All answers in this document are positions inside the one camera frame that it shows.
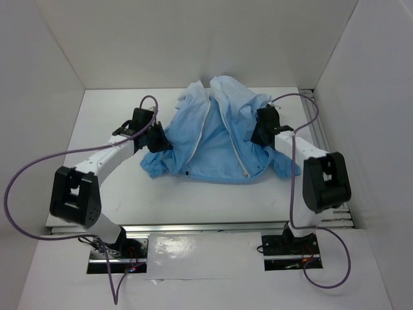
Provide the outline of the light blue zip jacket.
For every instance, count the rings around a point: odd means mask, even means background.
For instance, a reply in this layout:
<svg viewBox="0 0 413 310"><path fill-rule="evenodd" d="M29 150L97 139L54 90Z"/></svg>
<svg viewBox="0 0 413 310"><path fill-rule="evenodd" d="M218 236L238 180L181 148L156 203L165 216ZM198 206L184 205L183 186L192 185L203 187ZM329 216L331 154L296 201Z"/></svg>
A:
<svg viewBox="0 0 413 310"><path fill-rule="evenodd" d="M257 110L271 100L229 76L214 77L209 88L189 84L165 128L172 149L147 153L141 167L151 178L168 173L213 183L247 183L268 167L279 178L298 176L289 157L250 140Z"/></svg>

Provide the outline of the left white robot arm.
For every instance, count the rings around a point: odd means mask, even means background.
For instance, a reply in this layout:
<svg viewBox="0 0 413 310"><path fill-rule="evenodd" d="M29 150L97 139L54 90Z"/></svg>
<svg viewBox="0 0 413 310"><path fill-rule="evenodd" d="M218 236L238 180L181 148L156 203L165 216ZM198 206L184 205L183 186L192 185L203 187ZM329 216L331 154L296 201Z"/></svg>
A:
<svg viewBox="0 0 413 310"><path fill-rule="evenodd" d="M104 148L74 167L60 167L54 176L50 214L91 234L114 258L140 252L140 242L129 239L122 226L102 212L100 187L122 162L147 148L152 153L171 149L153 110L135 108L132 119L113 131Z"/></svg>

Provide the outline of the aluminium rail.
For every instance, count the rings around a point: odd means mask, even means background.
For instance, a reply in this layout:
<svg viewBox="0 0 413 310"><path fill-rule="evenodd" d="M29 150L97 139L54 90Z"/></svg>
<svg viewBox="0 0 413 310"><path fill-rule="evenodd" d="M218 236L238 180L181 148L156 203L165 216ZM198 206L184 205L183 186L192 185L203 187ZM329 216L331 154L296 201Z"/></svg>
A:
<svg viewBox="0 0 413 310"><path fill-rule="evenodd" d="M283 229L285 222L239 222L168 225L125 225L128 233L205 233L223 231L265 231Z"/></svg>
<svg viewBox="0 0 413 310"><path fill-rule="evenodd" d="M316 108L310 102L310 100L302 98L301 102L305 111L305 115L308 121L310 121L316 115ZM321 123L320 117L317 117L311 125L308 126L312 141L314 145L320 149L324 149L330 152L330 147L328 145L327 137L323 125ZM354 222L348 208L347 203L344 203L337 209L332 209L332 214L324 219L324 222L335 222L338 227L341 228L354 228ZM324 223L324 227L333 227L332 224Z"/></svg>

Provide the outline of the right side aluminium rail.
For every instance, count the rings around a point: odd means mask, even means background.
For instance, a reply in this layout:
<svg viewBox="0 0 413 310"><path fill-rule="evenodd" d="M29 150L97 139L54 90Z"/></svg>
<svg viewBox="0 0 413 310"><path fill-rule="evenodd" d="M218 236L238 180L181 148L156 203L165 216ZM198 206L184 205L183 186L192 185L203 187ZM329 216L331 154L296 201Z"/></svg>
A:
<svg viewBox="0 0 413 310"><path fill-rule="evenodd" d="M316 115L316 108L310 102L310 100L302 98L301 102L305 111L305 115L308 121L310 121ZM328 145L327 137L323 125L321 123L320 117L317 117L311 125L308 126L312 141L314 145L320 149L324 149L330 152L330 147ZM347 203L344 203L337 209L332 209L332 214L324 219L324 222L335 222L338 227L341 228L354 228L354 222L348 208ZM332 224L324 223L324 227L333 227Z"/></svg>

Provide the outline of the front aluminium rail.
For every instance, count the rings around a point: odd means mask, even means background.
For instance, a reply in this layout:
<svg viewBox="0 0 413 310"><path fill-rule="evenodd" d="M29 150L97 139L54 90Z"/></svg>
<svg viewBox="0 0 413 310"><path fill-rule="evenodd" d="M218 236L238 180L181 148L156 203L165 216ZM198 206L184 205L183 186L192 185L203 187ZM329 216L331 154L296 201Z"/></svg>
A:
<svg viewBox="0 0 413 310"><path fill-rule="evenodd" d="M128 233L205 233L223 231L265 231L283 229L285 222L239 222L168 225L125 225Z"/></svg>

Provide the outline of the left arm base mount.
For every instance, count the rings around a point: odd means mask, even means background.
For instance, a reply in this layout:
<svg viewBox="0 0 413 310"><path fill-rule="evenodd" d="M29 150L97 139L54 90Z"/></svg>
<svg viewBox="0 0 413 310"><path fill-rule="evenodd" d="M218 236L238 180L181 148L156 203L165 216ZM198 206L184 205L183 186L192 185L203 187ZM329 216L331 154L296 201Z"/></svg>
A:
<svg viewBox="0 0 413 310"><path fill-rule="evenodd" d="M90 238L78 238L80 243L90 246L87 274L106 274L106 256L102 246ZM121 274L128 271L132 274L147 272L148 238L133 239L132 245L127 245L121 254L112 249L106 249L111 272Z"/></svg>

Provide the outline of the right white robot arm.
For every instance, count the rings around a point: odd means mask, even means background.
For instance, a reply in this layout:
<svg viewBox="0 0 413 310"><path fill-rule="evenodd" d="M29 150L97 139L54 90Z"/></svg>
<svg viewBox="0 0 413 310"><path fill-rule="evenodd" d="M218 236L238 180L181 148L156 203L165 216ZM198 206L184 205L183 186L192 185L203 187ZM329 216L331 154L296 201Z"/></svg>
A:
<svg viewBox="0 0 413 310"><path fill-rule="evenodd" d="M352 192L344 156L329 153L299 137L292 127L280 125L275 107L257 110L251 142L269 146L292 160L289 221L281 244L296 253L329 209L348 202Z"/></svg>

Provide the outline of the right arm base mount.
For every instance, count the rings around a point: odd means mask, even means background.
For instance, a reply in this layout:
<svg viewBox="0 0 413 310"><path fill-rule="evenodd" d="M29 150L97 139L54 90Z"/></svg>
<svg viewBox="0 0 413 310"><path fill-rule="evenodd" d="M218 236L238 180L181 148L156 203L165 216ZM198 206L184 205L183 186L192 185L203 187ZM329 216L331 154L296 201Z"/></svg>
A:
<svg viewBox="0 0 413 310"><path fill-rule="evenodd" d="M262 235L256 250L263 255L265 271L323 268L316 235L296 238L287 224L281 234Z"/></svg>

